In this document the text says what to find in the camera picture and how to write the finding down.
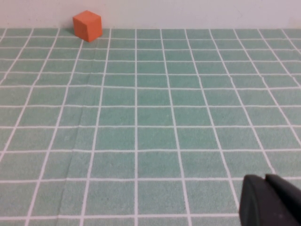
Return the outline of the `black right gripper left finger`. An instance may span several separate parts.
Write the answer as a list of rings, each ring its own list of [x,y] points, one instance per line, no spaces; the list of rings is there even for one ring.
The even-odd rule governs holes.
[[[242,226],[299,226],[272,186],[257,175],[245,175],[239,218]]]

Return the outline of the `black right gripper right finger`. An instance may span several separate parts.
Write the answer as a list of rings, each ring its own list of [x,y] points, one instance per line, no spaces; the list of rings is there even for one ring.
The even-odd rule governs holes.
[[[266,174],[265,180],[272,186],[278,197],[294,216],[301,218],[301,190],[275,174]]]

